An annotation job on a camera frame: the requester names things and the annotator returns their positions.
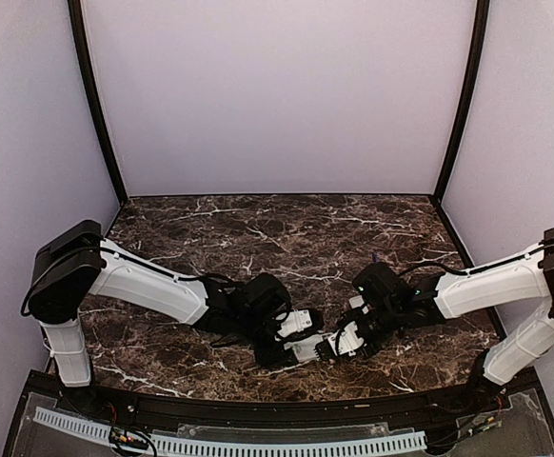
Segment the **white remote control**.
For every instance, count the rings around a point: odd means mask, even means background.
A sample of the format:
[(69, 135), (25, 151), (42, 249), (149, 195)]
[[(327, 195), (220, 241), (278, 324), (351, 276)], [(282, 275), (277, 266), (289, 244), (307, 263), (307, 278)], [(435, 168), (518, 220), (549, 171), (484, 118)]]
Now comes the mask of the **white remote control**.
[(296, 342), (285, 343), (285, 348), (292, 348), (299, 363), (318, 360), (314, 354), (314, 347), (323, 340), (329, 340), (334, 349), (335, 335), (333, 333), (313, 334)]

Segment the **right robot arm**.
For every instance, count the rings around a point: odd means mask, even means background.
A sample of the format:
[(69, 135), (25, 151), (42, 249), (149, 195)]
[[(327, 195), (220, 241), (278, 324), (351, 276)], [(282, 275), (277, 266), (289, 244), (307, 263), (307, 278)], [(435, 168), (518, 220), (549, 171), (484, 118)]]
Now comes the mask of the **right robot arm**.
[(537, 309), (516, 331), (491, 348), (481, 374), (458, 393), (458, 404), (477, 413), (523, 368), (554, 347), (554, 228), (528, 249), (464, 270), (448, 269), (410, 285), (384, 262), (364, 268), (353, 280), (358, 296), (338, 330), (314, 348), (321, 360), (362, 353), (372, 356), (400, 329), (424, 328), (483, 308), (537, 299)]

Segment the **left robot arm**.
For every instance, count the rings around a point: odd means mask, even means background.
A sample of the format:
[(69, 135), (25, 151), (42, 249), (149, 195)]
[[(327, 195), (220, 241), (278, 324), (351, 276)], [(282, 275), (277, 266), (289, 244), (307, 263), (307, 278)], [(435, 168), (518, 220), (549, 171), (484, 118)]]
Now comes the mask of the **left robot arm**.
[(177, 273), (120, 248), (103, 237), (99, 223), (84, 220), (37, 251), (21, 313), (40, 323), (70, 400), (87, 415), (107, 406), (106, 393), (91, 381), (79, 318), (88, 295), (115, 298), (203, 331), (241, 336), (264, 365), (289, 361), (285, 344), (310, 325), (308, 312), (294, 310), (286, 288), (269, 274), (241, 282), (218, 273)]

